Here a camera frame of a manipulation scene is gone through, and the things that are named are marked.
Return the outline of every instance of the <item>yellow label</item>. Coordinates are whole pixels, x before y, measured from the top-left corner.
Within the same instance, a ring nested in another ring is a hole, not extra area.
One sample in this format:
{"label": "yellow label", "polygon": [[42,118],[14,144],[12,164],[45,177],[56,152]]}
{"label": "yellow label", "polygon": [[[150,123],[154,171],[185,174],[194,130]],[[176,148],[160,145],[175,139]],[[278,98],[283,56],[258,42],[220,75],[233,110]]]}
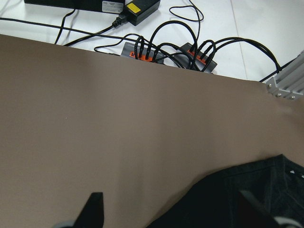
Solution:
{"label": "yellow label", "polygon": [[127,5],[127,7],[128,7],[133,13],[138,13],[139,11],[141,11],[141,9],[138,8],[137,6],[135,6],[134,3],[130,3],[129,5]]}

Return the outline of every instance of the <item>power adapter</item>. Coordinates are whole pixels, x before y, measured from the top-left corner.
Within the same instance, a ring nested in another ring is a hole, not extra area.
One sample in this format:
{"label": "power adapter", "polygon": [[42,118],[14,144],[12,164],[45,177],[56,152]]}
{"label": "power adapter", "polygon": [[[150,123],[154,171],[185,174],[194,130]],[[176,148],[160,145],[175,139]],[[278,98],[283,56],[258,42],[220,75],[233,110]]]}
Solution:
{"label": "power adapter", "polygon": [[127,21],[136,26],[154,13],[160,2],[161,0],[133,0],[124,7],[122,14],[126,15]]}

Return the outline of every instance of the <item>black cable connector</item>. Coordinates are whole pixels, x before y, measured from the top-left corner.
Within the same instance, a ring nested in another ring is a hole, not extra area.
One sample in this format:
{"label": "black cable connector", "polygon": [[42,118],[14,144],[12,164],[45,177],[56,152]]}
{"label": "black cable connector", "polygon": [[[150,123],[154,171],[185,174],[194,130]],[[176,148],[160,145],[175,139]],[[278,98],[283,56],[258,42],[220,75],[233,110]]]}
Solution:
{"label": "black cable connector", "polygon": [[127,15],[124,13],[119,14],[119,16],[116,18],[115,21],[113,21],[112,26],[116,28],[117,26],[120,26],[123,23],[126,23],[128,21]]}

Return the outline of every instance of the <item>orange port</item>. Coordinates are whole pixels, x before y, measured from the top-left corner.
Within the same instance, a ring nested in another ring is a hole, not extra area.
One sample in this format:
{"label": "orange port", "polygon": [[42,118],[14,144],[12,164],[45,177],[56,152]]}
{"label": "orange port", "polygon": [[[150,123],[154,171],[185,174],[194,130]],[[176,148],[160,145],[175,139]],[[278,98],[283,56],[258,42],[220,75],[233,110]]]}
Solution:
{"label": "orange port", "polygon": [[[194,56],[194,51],[190,52],[189,50],[187,51],[189,54],[191,54],[192,56]],[[202,62],[204,65],[206,65],[206,61],[204,59],[200,59],[200,56],[197,55],[196,59],[200,62]]]}
{"label": "orange port", "polygon": [[[135,58],[135,53],[133,51],[130,52],[130,57]],[[149,57],[148,59],[146,59],[146,55],[142,55],[139,59],[143,60],[143,61],[147,61],[147,62],[152,61],[152,57]]]}

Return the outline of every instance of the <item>sticker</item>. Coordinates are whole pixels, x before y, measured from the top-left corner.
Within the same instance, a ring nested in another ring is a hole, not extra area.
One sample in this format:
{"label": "sticker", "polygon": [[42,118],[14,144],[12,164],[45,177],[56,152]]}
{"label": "sticker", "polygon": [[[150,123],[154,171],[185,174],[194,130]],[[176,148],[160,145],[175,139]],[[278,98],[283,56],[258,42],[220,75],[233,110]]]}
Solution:
{"label": "sticker", "polygon": [[138,8],[137,6],[135,6],[134,3],[130,3],[129,5],[127,5],[127,7],[128,7],[133,13],[138,13],[139,11],[141,11],[141,9]]}
{"label": "sticker", "polygon": [[121,13],[124,4],[121,2],[103,1],[103,12],[105,13]]}

